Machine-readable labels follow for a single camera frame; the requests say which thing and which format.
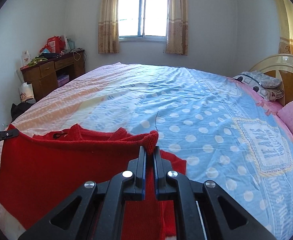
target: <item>wooden desk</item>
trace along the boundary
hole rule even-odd
[[[35,100],[39,101],[58,88],[58,76],[67,74],[71,81],[85,74],[83,54],[84,50],[74,53],[74,56],[68,53],[21,70],[24,82],[32,84]]]

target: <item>wooden headboard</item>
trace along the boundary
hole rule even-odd
[[[284,89],[285,96],[278,101],[283,106],[293,101],[293,55],[272,55],[259,62],[250,71],[255,70],[282,80],[281,88]]]

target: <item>desk drawer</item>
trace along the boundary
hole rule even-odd
[[[64,67],[67,67],[69,65],[72,65],[73,63],[74,63],[73,57],[68,57],[68,58],[56,61],[54,63],[54,65],[55,65],[55,69],[60,69],[60,68],[64,68]]]
[[[54,62],[48,62],[40,66],[41,77],[45,77],[50,75],[51,73],[55,72],[54,69]]]

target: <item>metal screw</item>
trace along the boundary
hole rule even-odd
[[[214,181],[212,181],[212,180],[208,180],[208,181],[205,182],[205,185],[207,187],[213,188],[213,187],[215,187],[216,183]]]
[[[95,183],[93,181],[87,181],[84,186],[86,188],[93,188],[95,186]]]
[[[176,171],[169,171],[169,172],[168,172],[168,175],[169,175],[170,177],[176,177],[176,176],[178,175],[178,173],[177,173]]]
[[[131,172],[131,171],[122,172],[122,176],[125,178],[130,178],[132,175],[133,175],[133,172]]]

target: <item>red bag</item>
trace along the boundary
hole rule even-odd
[[[61,53],[65,47],[65,42],[60,37],[54,36],[48,39],[48,46],[51,48],[52,53]]]

